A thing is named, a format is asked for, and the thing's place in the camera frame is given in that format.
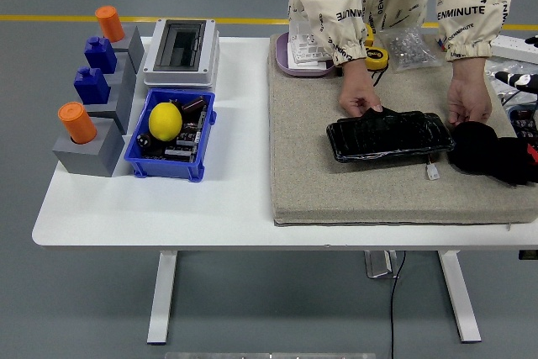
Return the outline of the person's left hand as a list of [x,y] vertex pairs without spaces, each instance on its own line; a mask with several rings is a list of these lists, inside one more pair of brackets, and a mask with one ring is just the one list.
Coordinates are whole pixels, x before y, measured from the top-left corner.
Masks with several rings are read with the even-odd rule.
[[449,123],[457,126],[465,122],[485,124],[492,113],[491,98],[484,77],[455,78],[447,93]]

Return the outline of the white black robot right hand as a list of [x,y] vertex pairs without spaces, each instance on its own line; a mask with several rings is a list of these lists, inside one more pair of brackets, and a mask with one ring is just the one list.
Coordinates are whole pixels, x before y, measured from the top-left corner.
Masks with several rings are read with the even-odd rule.
[[506,71],[497,71],[495,78],[510,85],[520,91],[537,94],[538,75],[537,74],[517,74]]

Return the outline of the person's right hand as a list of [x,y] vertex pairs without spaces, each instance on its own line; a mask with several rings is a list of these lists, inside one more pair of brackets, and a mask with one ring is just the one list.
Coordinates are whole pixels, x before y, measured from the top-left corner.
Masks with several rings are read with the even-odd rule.
[[382,104],[375,93],[371,74],[364,59],[342,65],[343,82],[339,105],[353,118],[361,117],[368,109],[382,112]]

